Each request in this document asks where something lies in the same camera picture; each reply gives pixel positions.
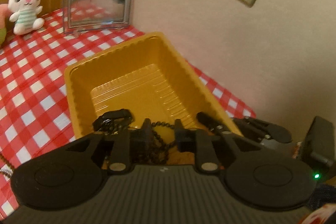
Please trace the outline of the glass sand art frame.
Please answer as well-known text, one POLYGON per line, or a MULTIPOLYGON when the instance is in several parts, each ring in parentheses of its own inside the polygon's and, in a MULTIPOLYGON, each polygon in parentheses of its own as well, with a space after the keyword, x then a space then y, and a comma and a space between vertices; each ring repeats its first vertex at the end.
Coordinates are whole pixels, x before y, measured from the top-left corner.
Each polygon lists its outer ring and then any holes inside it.
POLYGON ((66 34, 130 25, 132 0, 63 0, 63 31, 66 34))

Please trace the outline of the white bunny plush toy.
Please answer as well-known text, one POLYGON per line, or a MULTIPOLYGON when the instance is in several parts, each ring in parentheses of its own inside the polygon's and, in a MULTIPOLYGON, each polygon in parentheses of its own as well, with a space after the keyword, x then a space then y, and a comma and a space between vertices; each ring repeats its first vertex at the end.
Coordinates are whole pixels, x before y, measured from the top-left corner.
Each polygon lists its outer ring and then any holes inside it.
POLYGON ((39 18, 43 7, 41 0, 9 0, 8 9, 11 12, 10 22, 14 22, 13 33, 15 35, 25 35, 31 31, 42 28, 45 20, 39 18))

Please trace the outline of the black strap wristwatch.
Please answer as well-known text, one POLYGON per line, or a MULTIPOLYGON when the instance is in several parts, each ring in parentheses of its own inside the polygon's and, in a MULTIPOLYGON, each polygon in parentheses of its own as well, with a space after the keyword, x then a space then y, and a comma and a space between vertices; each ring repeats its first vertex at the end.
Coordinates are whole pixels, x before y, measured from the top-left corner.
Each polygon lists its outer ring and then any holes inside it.
POLYGON ((128 109, 120 109, 105 112, 92 124, 95 132, 114 134, 120 129, 127 127, 133 121, 133 115, 128 109))

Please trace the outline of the red checkered tablecloth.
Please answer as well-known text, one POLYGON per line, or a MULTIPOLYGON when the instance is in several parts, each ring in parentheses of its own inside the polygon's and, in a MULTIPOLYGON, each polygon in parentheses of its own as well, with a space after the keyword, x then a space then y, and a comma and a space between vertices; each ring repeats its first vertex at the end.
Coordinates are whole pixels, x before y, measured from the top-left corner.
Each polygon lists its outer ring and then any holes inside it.
POLYGON ((66 67, 129 39, 135 27, 63 32, 63 13, 45 16, 42 29, 8 35, 1 48, 1 218, 18 206, 8 175, 24 162, 74 140, 66 98, 66 67))

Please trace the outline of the yellow plastic tray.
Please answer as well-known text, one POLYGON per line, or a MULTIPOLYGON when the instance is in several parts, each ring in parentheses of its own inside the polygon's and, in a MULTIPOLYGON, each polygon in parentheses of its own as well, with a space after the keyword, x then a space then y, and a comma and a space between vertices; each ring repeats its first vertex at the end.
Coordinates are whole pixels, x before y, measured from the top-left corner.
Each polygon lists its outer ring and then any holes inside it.
POLYGON ((87 57, 64 72, 76 138, 93 131, 105 112, 128 109, 133 127, 145 119, 198 128, 198 112, 238 128, 192 67, 160 32, 150 33, 87 57))

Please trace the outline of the pink starfish plush toy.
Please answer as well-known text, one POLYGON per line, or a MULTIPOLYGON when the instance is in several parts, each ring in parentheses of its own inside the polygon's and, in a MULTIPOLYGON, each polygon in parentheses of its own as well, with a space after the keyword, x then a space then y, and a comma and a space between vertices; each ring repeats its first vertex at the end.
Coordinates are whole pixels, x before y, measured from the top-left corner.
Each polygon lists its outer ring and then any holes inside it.
POLYGON ((9 14, 8 4, 0 4, 0 46, 5 41, 7 35, 6 18, 9 17, 9 14))

